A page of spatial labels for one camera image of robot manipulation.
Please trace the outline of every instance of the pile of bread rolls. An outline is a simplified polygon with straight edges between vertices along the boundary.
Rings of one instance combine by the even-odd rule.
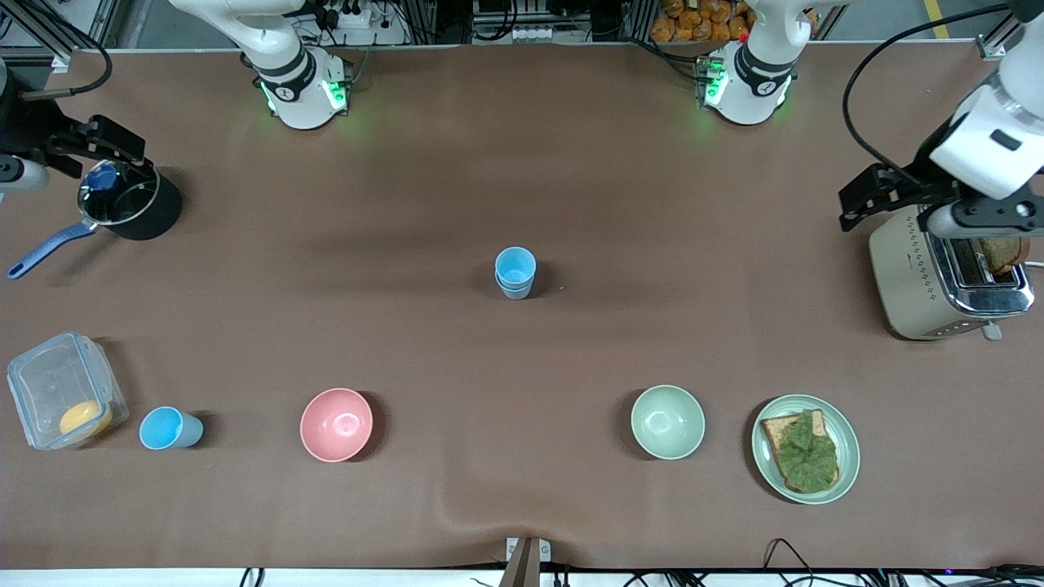
[[[660,0],[663,15],[652,21],[649,38],[668,41],[735,41],[754,26],[754,9],[746,2],[730,0]],[[805,13],[815,28],[816,16]]]

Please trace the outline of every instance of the blue pot handle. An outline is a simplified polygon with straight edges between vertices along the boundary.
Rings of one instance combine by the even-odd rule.
[[[76,240],[77,238],[84,238],[85,236],[91,236],[94,234],[94,230],[98,228],[97,222],[92,222],[91,220],[84,220],[82,222],[76,222],[75,225],[64,228],[58,232],[51,235],[50,238],[40,243],[29,254],[22,257],[22,260],[15,263],[9,269],[7,269],[7,279],[18,279],[25,274],[29,273],[32,267],[40,264],[51,253],[58,250],[66,242],[71,240]]]

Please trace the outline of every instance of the clear plastic container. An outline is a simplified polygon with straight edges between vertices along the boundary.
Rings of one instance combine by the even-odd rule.
[[[79,446],[127,417],[104,351],[75,332],[63,332],[10,361],[7,385],[25,440],[39,450]]]

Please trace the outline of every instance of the green bowl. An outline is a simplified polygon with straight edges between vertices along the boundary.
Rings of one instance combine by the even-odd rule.
[[[689,392],[657,385],[642,392],[631,408],[631,431],[657,459],[684,459],[704,440],[704,408]]]
[[[818,493],[800,493],[786,486],[783,474],[780,473],[773,457],[773,448],[761,427],[762,420],[798,414],[805,409],[822,409],[823,420],[827,424],[827,436],[837,445],[837,483],[826,491]],[[817,397],[793,394],[776,398],[765,405],[754,422],[754,433],[751,437],[751,450],[754,452],[754,463],[761,471],[761,476],[773,486],[780,495],[799,503],[822,506],[830,503],[848,493],[859,476],[859,441],[848,419],[836,407]]]

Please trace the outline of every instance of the lemon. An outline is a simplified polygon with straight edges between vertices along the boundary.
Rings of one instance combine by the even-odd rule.
[[[62,421],[58,422],[58,429],[62,430],[63,435],[67,435],[76,428],[82,426],[84,424],[90,422],[91,420],[97,418],[98,414],[101,413],[101,406],[98,402],[88,400],[81,401],[76,405],[70,407],[66,410],[65,415],[62,416]],[[109,423],[113,421],[112,410],[105,412],[105,415],[98,422],[97,426],[90,431],[88,436],[93,436],[101,430],[104,430]]]

